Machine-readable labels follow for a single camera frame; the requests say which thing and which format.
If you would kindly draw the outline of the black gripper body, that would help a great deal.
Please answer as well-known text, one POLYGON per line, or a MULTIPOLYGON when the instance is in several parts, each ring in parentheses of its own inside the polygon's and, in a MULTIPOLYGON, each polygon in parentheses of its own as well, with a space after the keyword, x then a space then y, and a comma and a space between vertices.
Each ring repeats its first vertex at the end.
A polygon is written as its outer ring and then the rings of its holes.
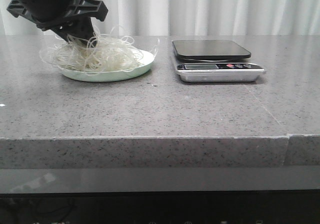
POLYGON ((85 17, 103 22, 108 14, 104 2, 99 0, 12 0, 7 11, 43 31, 85 17))

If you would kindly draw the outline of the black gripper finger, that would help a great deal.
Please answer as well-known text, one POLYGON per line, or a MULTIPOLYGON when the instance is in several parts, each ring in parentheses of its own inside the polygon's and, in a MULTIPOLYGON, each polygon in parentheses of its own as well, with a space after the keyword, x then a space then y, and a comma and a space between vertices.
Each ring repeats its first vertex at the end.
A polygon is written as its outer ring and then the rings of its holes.
POLYGON ((66 42, 78 40, 83 45, 87 45, 95 33, 90 17, 63 23, 51 30, 66 42))

